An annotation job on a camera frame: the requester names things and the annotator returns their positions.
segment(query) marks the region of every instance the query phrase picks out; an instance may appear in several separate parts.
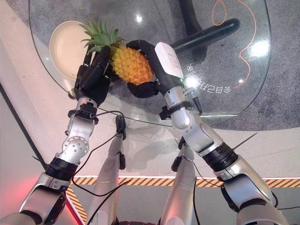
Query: pineapple crown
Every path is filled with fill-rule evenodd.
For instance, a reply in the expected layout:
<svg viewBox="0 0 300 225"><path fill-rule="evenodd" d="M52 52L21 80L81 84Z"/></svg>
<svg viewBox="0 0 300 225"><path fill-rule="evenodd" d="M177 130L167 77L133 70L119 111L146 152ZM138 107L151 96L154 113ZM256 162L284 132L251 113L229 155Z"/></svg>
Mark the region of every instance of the pineapple crown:
<svg viewBox="0 0 300 225"><path fill-rule="evenodd" d="M111 48L111 56L114 54L116 48L118 48L121 41L124 39L118 37L118 29L112 29L109 33L106 28L106 21L102 22L101 19L98 20L96 25L93 19L89 19L89 24L80 24L86 31L84 33L88 34L91 38L84 39L82 41L87 41L84 47L88 45L94 45L87 54L93 52L100 52L101 49L107 45Z"/></svg>

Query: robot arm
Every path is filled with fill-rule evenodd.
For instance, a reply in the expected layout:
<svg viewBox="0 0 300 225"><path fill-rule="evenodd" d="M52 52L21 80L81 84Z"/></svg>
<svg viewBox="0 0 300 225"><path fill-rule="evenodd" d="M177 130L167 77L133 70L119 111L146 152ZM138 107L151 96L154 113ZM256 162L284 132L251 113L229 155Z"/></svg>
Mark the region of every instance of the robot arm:
<svg viewBox="0 0 300 225"><path fill-rule="evenodd" d="M171 118L174 131L224 182L222 194L230 208L238 212L237 224L287 225L287 220L275 208L277 202L273 193L259 174L211 127L202 121L197 123L187 109L190 105L184 94L183 74L175 51L165 43L154 47L142 40L130 42L127 46L140 49L149 60L157 78L153 87L159 90L167 103L160 113L161 119Z"/></svg>
<svg viewBox="0 0 300 225"><path fill-rule="evenodd" d="M80 66L75 83L77 106L69 111L67 138L62 151L56 153L47 170L25 198L20 212L13 213L0 221L4 225L54 224L65 205L65 191L70 185L80 159L89 150L89 137L93 132L97 106L106 98L110 81L104 75L108 64L110 48L105 46L94 57L92 64L85 58Z"/></svg>

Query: hazard stripe tape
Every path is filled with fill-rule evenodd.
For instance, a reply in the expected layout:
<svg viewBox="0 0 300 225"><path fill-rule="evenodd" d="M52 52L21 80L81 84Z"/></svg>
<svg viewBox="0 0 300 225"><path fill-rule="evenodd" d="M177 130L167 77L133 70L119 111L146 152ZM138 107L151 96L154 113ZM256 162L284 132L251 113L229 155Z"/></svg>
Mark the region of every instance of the hazard stripe tape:
<svg viewBox="0 0 300 225"><path fill-rule="evenodd" d="M86 214L83 206L80 204L80 201L76 197L74 190L71 188L71 186L69 186L68 189L66 190L66 194L68 195L73 207L76 209L81 219L86 223L88 215Z"/></svg>
<svg viewBox="0 0 300 225"><path fill-rule="evenodd" d="M94 185L97 177L78 176L74 177L74 181L81 185ZM174 177L119 177L119 184L129 181L127 186L172 186ZM270 188L298 188L300 187L300 179L264 179ZM212 188L220 186L223 182L216 178L202 179L197 178L197 187Z"/></svg>
<svg viewBox="0 0 300 225"><path fill-rule="evenodd" d="M97 177L95 176L76 176L74 181L79 185L94 185L96 183ZM132 177L132 176L122 176L119 177L119 184L129 181L127 186L161 186L161 187L171 187L174 183L175 177ZM288 178L288 179L278 179L278 178L267 178L264 181L269 185L270 188L300 188L300 178ZM223 182L216 178L197 178L196 186L199 188L217 188L221 186ZM87 214L80 204L78 198L76 197L73 189L69 187L66 191L69 199L71 200L75 209L77 209L78 214L81 216L84 222L87 221Z"/></svg>

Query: glass table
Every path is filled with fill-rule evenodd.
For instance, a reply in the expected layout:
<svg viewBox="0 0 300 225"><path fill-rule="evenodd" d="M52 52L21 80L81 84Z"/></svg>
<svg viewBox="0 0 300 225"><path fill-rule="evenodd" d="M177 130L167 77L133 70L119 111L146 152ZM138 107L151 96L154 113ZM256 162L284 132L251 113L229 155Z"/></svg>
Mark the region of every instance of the glass table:
<svg viewBox="0 0 300 225"><path fill-rule="evenodd" d="M270 23L264 0L30 0L29 10L37 53L50 76L66 92L71 91L75 80L54 66L50 37L59 24L70 20L86 23L88 17L105 19L109 29L119 28L125 44L136 39L154 45L171 44L182 66L185 87L195 89L202 105L201 118L209 125L245 110L268 72ZM235 28L224 35L220 29L232 19ZM205 39L205 33L212 34L213 29L217 34ZM160 94L138 99L124 81L118 80L111 83L100 107L120 110L134 120L170 125L158 115L164 105Z"/></svg>

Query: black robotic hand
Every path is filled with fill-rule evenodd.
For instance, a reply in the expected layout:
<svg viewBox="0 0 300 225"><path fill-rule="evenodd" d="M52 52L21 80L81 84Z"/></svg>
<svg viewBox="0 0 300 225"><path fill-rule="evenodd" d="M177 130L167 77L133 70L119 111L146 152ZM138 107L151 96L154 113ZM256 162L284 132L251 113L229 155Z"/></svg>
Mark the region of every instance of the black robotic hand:
<svg viewBox="0 0 300 225"><path fill-rule="evenodd" d="M110 51L110 47L104 46L101 52L95 54L91 64L91 54L86 55L78 69L75 82L74 92L77 100L88 97L94 100L97 106L104 102L110 85L110 80L105 75Z"/></svg>
<svg viewBox="0 0 300 225"><path fill-rule="evenodd" d="M140 53L148 60L156 77L154 82L144 82L140 85L128 83L127 87L134 96L137 98L150 98L157 95L158 92L165 95L172 87L183 86L180 78L165 72L157 56L154 45L144 40L135 40L129 42L126 46L135 50L140 50Z"/></svg>

